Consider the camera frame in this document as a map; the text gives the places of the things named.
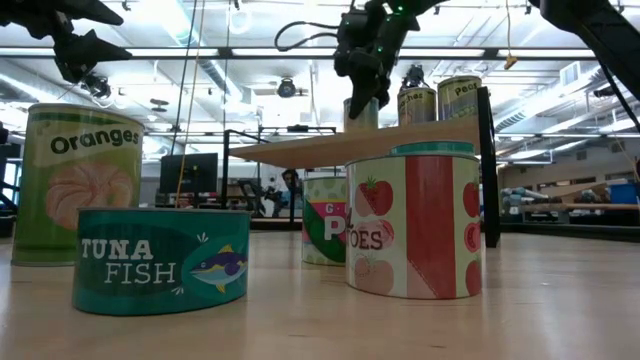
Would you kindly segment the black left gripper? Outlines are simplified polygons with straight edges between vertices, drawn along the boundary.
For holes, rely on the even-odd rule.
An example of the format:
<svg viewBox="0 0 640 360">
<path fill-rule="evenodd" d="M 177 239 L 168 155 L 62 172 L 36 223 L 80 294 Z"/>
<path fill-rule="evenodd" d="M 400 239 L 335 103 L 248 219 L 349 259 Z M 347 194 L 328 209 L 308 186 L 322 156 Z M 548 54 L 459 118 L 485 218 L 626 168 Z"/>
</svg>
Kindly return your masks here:
<svg viewBox="0 0 640 360">
<path fill-rule="evenodd" d="M 70 33 L 73 19 L 122 25 L 124 20 L 100 0 L 0 0 L 0 26 L 16 24 L 36 39 L 54 38 L 54 61 L 64 80 L 78 83 L 100 62 L 124 61 L 131 53 L 100 39 L 94 30 Z"/>
</svg>

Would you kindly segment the blue carrots can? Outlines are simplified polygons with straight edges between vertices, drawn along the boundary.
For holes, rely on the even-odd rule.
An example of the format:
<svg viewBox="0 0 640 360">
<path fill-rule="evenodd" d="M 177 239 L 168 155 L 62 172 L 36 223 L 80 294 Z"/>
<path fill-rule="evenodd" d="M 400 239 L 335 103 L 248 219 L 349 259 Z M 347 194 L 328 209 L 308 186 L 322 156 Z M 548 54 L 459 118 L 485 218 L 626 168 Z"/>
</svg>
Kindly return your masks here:
<svg viewBox="0 0 640 360">
<path fill-rule="evenodd" d="M 347 98 L 343 101 L 343 129 L 345 133 L 369 131 L 378 128 L 379 106 L 377 98 L 372 98 L 356 118 L 349 116 L 350 107 L 351 99 Z"/>
</svg>

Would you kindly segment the blue-grey peaches can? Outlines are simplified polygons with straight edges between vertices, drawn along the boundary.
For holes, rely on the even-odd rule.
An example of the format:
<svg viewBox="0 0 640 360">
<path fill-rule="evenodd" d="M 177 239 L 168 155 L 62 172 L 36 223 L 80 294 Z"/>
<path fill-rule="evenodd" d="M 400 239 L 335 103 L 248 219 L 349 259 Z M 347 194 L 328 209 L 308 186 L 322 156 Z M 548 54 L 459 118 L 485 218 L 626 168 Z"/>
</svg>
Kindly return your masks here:
<svg viewBox="0 0 640 360">
<path fill-rule="evenodd" d="M 400 126 L 435 122 L 435 90 L 428 87 L 413 87 L 401 90 L 398 94 L 398 123 Z"/>
</svg>

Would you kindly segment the teal-rimmed white can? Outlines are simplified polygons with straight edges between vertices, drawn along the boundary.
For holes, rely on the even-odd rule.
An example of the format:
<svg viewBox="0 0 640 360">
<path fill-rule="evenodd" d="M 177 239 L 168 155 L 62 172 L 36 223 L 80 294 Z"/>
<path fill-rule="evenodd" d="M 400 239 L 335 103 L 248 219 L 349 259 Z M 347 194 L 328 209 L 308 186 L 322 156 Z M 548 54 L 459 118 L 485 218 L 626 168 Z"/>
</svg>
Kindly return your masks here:
<svg viewBox="0 0 640 360">
<path fill-rule="evenodd" d="M 428 141 L 397 145 L 391 148 L 391 155 L 446 155 L 446 156 L 475 156 L 472 143 L 460 141 Z"/>
</svg>

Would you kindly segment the tall green peas can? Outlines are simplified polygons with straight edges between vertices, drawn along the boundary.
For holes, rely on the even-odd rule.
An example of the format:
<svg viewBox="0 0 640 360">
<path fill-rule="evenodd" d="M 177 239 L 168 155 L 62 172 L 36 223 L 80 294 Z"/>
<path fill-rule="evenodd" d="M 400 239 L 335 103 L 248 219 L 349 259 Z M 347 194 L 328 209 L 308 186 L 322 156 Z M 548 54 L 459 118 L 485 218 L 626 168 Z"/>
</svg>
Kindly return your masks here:
<svg viewBox="0 0 640 360">
<path fill-rule="evenodd" d="M 477 89 L 482 80 L 477 76 L 456 76 L 437 86 L 438 119 L 440 121 L 465 118 L 478 114 Z"/>
</svg>

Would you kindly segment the short pink-label peas can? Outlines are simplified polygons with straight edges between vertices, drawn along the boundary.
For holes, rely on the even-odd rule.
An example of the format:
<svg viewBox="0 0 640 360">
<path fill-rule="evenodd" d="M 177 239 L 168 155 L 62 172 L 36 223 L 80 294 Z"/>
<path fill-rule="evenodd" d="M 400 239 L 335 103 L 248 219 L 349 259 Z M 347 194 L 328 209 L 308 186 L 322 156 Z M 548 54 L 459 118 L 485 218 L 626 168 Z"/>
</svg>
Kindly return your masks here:
<svg viewBox="0 0 640 360">
<path fill-rule="evenodd" d="M 343 266 L 346 258 L 346 178 L 303 181 L 302 260 Z"/>
</svg>

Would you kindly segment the green oranges can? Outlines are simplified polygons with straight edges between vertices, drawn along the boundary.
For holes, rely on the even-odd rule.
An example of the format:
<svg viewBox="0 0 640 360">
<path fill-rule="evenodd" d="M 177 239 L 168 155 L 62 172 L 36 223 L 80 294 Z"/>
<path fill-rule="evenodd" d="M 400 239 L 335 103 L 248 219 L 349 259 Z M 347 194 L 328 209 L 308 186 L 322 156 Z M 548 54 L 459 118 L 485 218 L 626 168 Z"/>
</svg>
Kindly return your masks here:
<svg viewBox="0 0 640 360">
<path fill-rule="evenodd" d="M 31 106 L 12 263 L 71 265 L 81 208 L 138 205 L 143 136 L 141 122 L 113 111 Z"/>
</svg>

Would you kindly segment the teal tuna fish can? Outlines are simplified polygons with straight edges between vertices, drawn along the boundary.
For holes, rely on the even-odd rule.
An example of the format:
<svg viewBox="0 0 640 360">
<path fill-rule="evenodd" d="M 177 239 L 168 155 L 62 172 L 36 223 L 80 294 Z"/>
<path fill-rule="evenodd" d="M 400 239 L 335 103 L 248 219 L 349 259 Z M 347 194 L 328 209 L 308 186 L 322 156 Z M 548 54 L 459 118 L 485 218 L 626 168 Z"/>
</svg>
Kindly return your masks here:
<svg viewBox="0 0 640 360">
<path fill-rule="evenodd" d="M 84 208 L 72 305 L 139 316 L 232 302 L 247 292 L 249 232 L 243 211 Z"/>
</svg>

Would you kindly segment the white red tomatoes can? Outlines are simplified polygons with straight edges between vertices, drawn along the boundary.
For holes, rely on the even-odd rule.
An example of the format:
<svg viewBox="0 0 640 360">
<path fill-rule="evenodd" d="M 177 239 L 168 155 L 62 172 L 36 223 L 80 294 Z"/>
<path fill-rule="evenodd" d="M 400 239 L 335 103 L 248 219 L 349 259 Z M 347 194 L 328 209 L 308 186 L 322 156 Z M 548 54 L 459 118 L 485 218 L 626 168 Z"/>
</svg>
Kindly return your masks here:
<svg viewBox="0 0 640 360">
<path fill-rule="evenodd" d="M 346 170 L 349 286 L 409 299 L 480 293 L 477 159 L 390 155 L 351 162 Z"/>
</svg>

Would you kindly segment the black background robot arms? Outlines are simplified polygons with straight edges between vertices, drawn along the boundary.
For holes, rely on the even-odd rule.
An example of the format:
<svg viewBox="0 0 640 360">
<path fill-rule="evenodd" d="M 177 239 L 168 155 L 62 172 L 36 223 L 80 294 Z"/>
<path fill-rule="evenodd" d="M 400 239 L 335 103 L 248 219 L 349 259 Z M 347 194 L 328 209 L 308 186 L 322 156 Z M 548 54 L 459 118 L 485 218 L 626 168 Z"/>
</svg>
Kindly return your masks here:
<svg viewBox="0 0 640 360">
<path fill-rule="evenodd" d="M 271 213 L 272 218 L 277 218 L 282 209 L 282 192 L 276 190 L 273 186 L 262 188 L 258 185 L 256 179 L 240 179 L 237 181 L 247 203 L 246 209 L 252 213 L 254 218 L 267 217 L 267 210 L 263 204 L 264 200 L 273 203 Z"/>
</svg>

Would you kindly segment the black computer monitor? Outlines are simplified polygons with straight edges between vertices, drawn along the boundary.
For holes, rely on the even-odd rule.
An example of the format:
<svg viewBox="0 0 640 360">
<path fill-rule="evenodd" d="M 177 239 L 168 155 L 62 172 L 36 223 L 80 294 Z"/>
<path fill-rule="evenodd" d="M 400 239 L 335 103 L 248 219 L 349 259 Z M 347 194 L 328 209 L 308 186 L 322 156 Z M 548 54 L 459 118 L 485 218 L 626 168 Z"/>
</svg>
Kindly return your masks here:
<svg viewBox="0 0 640 360">
<path fill-rule="evenodd" d="M 164 156 L 160 161 L 161 193 L 216 192 L 218 154 L 194 153 Z"/>
</svg>

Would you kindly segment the wooden background workbench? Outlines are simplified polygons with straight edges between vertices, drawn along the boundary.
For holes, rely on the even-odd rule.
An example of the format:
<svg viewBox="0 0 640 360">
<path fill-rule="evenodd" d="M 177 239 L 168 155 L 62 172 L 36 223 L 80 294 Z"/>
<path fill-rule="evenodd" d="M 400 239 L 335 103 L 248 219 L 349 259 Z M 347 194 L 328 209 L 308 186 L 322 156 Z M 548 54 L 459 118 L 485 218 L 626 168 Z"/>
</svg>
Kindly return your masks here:
<svg viewBox="0 0 640 360">
<path fill-rule="evenodd" d="M 568 212 L 573 210 L 640 211 L 640 206 L 632 204 L 588 204 L 588 203 L 541 203 L 521 205 L 522 212 Z"/>
</svg>

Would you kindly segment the blue storage bin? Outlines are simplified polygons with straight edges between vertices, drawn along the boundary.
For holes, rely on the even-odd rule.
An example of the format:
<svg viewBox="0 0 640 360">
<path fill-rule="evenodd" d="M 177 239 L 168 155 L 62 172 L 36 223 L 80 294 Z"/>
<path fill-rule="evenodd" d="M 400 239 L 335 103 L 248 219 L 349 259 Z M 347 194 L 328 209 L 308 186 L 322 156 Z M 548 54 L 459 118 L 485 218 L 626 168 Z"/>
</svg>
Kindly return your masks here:
<svg viewBox="0 0 640 360">
<path fill-rule="evenodd" d="M 637 205 L 640 202 L 640 183 L 612 184 L 609 189 L 613 204 Z"/>
</svg>

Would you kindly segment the black background rig frame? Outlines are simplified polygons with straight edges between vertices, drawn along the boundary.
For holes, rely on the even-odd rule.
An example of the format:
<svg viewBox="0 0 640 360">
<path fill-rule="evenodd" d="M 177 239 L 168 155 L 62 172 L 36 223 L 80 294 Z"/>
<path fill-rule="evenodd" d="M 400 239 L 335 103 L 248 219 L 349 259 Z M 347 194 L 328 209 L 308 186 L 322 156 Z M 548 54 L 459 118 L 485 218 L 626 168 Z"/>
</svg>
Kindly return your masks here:
<svg viewBox="0 0 640 360">
<path fill-rule="evenodd" d="M 335 127 L 314 127 L 308 125 L 289 125 L 289 126 L 258 126 L 258 134 L 260 136 L 278 136 L 281 132 L 287 134 L 298 134 L 299 136 L 324 136 L 335 135 L 338 133 Z"/>
</svg>

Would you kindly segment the black shelf leg frame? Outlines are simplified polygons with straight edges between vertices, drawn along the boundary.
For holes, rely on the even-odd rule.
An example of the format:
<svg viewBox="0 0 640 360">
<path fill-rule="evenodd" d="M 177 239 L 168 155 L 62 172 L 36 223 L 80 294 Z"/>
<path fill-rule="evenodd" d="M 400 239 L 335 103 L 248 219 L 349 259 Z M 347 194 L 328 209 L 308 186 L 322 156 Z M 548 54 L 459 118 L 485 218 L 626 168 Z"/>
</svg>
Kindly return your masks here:
<svg viewBox="0 0 640 360">
<path fill-rule="evenodd" d="M 484 204 L 485 243 L 487 248 L 497 248 L 501 237 L 498 175 L 496 171 L 493 116 L 489 90 L 485 86 L 482 86 L 477 90 L 477 109 Z"/>
<path fill-rule="evenodd" d="M 229 180 L 229 157 L 230 157 L 230 138 L 231 135 L 238 135 L 239 137 L 246 137 L 248 139 L 255 140 L 258 144 L 268 143 L 268 140 L 263 140 L 260 134 L 251 135 L 244 131 L 238 131 L 233 129 L 227 129 L 223 132 L 223 160 L 222 160 L 222 185 L 220 191 L 220 205 L 222 209 L 228 208 L 228 180 Z M 290 200 L 290 214 L 287 223 L 271 220 L 267 221 L 266 225 L 259 225 L 254 227 L 254 230 L 268 230 L 268 231 L 298 231 L 300 230 L 300 224 L 295 220 L 295 203 L 294 198 Z"/>
</svg>

